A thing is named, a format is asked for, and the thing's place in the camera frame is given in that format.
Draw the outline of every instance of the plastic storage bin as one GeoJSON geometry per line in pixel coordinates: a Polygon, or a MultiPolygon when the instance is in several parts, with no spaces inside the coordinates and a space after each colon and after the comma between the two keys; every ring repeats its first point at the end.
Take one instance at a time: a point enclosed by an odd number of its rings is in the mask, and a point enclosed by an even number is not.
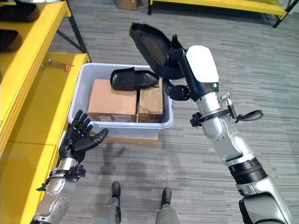
{"type": "MultiPolygon", "coordinates": [[[[81,67],[75,94],[71,103],[68,120],[71,123],[76,112],[81,109],[87,111],[90,93],[95,79],[110,79],[112,71],[135,67],[135,70],[150,70],[149,66],[127,64],[87,63],[81,67]]],[[[110,137],[155,137],[161,129],[168,128],[173,123],[172,100],[163,93],[163,116],[161,123],[126,123],[91,121],[93,132],[97,133],[108,128],[110,137]]]]}

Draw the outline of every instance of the yellow metal shelf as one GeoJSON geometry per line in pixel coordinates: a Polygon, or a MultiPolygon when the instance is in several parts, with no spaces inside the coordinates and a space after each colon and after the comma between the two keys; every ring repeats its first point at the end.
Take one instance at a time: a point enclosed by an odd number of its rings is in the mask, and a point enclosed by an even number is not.
{"type": "Polygon", "coordinates": [[[287,13],[277,0],[150,0],[150,4],[154,1],[231,8],[280,16],[287,13]]]}
{"type": "Polygon", "coordinates": [[[88,57],[82,53],[48,53],[44,60],[48,58],[73,66],[69,72],[56,67],[38,71],[9,141],[45,145],[59,142],[80,67],[88,57]]]}
{"type": "Polygon", "coordinates": [[[49,175],[55,146],[8,142],[1,158],[1,223],[29,224],[49,175]]]}
{"type": "Polygon", "coordinates": [[[89,61],[87,54],[47,53],[48,58],[73,66],[69,72],[40,68],[33,81],[1,157],[1,223],[30,223],[42,195],[36,188],[57,161],[80,67],[89,61]]]}
{"type": "Polygon", "coordinates": [[[17,51],[0,53],[0,70],[2,75],[0,85],[0,156],[63,17],[71,15],[65,1],[46,4],[39,3],[38,7],[41,15],[35,22],[0,23],[1,29],[17,30],[23,39],[23,44],[17,51]]]}

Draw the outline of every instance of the black cable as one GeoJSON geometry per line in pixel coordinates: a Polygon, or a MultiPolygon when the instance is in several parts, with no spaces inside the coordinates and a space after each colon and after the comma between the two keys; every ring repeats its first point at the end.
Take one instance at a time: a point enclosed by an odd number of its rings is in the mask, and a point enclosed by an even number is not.
{"type": "Polygon", "coordinates": [[[239,121],[254,121],[259,120],[263,117],[263,112],[261,110],[252,111],[250,113],[247,113],[245,115],[239,114],[235,123],[238,123],[239,121]]]}

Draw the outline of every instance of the cardboard box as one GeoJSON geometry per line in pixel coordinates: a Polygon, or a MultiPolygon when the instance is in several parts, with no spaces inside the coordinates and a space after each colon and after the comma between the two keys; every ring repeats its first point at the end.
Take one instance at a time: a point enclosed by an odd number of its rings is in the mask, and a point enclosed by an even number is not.
{"type": "Polygon", "coordinates": [[[119,9],[136,10],[138,0],[117,0],[117,7],[119,9]]]}
{"type": "Polygon", "coordinates": [[[137,121],[139,123],[160,123],[162,114],[162,79],[160,79],[158,87],[140,90],[137,121]]]}
{"type": "Polygon", "coordinates": [[[110,80],[95,79],[88,113],[95,121],[136,122],[136,91],[116,91],[110,80]]]}
{"type": "Polygon", "coordinates": [[[158,135],[153,138],[145,137],[106,137],[103,143],[115,143],[115,144],[130,144],[130,145],[155,145],[158,142],[158,135]]]}

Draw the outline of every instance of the brown cardboard box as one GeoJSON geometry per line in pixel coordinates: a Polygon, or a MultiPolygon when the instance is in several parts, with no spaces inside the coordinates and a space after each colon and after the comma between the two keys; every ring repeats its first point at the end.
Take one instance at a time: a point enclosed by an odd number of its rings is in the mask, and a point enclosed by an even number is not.
{"type": "Polygon", "coordinates": [[[136,91],[116,91],[110,80],[96,79],[88,113],[95,121],[136,122],[136,91]]]}
{"type": "Polygon", "coordinates": [[[138,105],[138,122],[159,123],[163,114],[162,79],[159,87],[151,87],[140,90],[138,105]]]}
{"type": "Polygon", "coordinates": [[[119,9],[136,10],[138,0],[117,0],[117,7],[119,9]]]}

